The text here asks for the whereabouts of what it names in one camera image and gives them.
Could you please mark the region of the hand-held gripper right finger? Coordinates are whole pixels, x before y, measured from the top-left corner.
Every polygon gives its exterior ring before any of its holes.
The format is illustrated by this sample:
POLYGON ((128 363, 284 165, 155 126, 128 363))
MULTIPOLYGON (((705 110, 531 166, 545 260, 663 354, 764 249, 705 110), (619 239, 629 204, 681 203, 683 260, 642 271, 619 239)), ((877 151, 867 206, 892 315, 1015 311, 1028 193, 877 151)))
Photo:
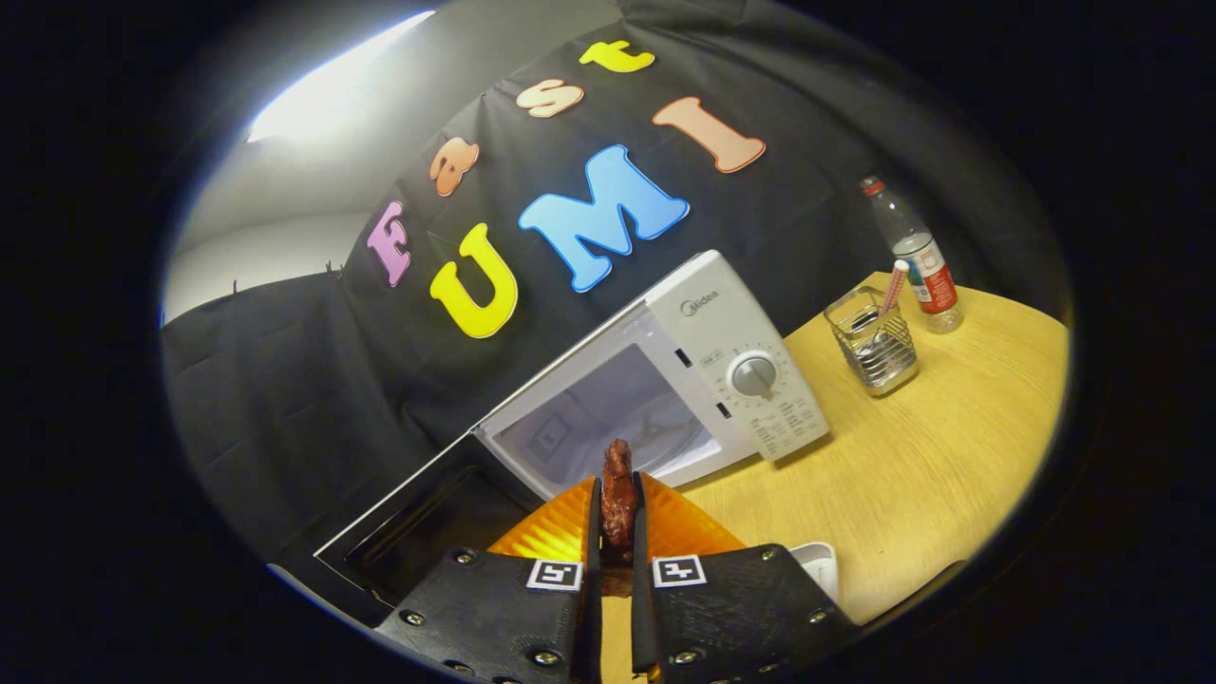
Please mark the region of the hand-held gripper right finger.
POLYGON ((794 683, 861 635, 789 549, 748 546, 636 473, 634 673, 651 683, 794 683))

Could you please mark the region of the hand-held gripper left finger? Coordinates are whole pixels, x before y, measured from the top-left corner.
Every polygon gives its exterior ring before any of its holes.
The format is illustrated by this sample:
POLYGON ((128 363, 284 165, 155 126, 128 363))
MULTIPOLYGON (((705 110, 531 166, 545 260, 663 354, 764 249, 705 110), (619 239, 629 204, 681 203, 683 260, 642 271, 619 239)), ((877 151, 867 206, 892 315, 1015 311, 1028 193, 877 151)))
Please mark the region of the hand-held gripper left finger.
POLYGON ((599 683, 599 478, 486 549, 444 550, 377 641, 461 683, 599 683))

